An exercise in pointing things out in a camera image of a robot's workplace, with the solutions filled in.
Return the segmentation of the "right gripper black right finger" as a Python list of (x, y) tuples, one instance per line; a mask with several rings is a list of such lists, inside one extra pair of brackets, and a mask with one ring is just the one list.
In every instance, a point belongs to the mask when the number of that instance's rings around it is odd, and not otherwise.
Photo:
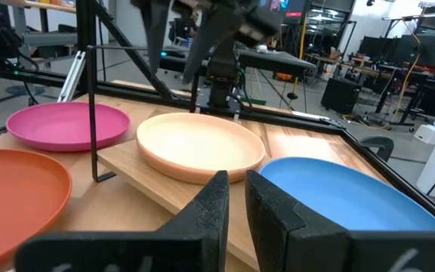
[(435, 271), (435, 231), (348, 230), (255, 171), (245, 201), (262, 271)]

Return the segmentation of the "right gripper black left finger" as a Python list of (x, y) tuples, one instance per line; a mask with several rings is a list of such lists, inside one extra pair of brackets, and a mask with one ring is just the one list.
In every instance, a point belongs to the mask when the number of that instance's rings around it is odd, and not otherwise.
[(230, 184), (217, 172), (154, 231), (53, 232), (27, 240), (14, 259), (22, 271), (223, 271)]

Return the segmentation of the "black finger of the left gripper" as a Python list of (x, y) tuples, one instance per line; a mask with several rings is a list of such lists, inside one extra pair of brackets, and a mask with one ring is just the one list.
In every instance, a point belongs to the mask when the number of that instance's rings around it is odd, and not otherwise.
[(159, 68), (161, 50), (165, 39), (170, 2), (141, 2), (140, 12), (146, 32), (150, 71)]
[(211, 7), (202, 11), (202, 22), (193, 38), (193, 43), (182, 73), (182, 83), (190, 84), (206, 54), (239, 28), (241, 19), (236, 7)]

